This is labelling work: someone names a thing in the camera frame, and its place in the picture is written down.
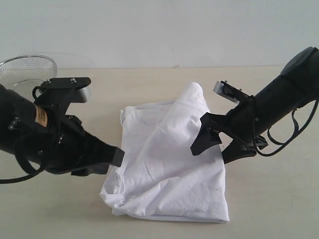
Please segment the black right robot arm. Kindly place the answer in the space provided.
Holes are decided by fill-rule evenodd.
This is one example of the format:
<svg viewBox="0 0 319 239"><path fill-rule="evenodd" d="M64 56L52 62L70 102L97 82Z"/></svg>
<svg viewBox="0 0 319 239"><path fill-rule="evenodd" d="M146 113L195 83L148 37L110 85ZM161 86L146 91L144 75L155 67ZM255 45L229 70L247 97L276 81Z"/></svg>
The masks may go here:
<svg viewBox="0 0 319 239"><path fill-rule="evenodd" d="M222 151L225 164L254 157L270 157L283 150L312 121L319 106L319 50L308 47L292 58L279 76L256 95L248 95L225 81L216 82L214 92L236 107L225 115L205 113L199 133L190 147L192 155L222 143L220 133L232 138ZM274 140L270 128L290 114L294 123L286 142ZM268 133L265 139L262 133Z"/></svg>

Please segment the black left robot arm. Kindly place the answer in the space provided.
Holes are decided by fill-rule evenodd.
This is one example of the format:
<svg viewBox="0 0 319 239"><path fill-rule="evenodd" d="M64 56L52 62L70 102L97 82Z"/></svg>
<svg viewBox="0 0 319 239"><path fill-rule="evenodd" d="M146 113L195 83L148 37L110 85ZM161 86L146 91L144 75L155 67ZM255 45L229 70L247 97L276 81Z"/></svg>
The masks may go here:
<svg viewBox="0 0 319 239"><path fill-rule="evenodd" d="M14 155L26 174L87 176L122 165L124 151L91 135L78 117L66 114L72 95L46 91L33 103L1 86L0 149Z"/></svg>

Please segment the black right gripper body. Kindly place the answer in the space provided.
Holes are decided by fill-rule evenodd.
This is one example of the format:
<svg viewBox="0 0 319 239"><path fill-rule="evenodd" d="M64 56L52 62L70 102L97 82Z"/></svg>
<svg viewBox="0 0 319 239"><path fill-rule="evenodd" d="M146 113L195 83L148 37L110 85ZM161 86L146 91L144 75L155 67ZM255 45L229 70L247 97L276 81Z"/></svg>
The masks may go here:
<svg viewBox="0 0 319 239"><path fill-rule="evenodd" d="M222 151L225 164L234 160L254 157L258 149L268 146L266 139L253 132L255 129L255 101L250 96L231 109L226 115L205 113L201 118L199 133L190 147L192 155L197 156L205 150L222 143L220 133L232 138Z"/></svg>

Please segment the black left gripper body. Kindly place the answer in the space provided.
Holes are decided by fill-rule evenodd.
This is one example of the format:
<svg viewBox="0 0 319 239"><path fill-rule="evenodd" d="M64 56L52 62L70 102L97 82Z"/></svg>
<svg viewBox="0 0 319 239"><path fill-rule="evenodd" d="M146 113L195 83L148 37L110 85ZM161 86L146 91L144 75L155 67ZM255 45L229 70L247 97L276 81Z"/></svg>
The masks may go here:
<svg viewBox="0 0 319 239"><path fill-rule="evenodd" d="M37 133L29 139L29 161L46 163L45 171L51 174L75 176L106 174L109 166L122 165L125 155L122 149L85 131L78 118L69 122L74 128L50 115L48 132Z"/></svg>

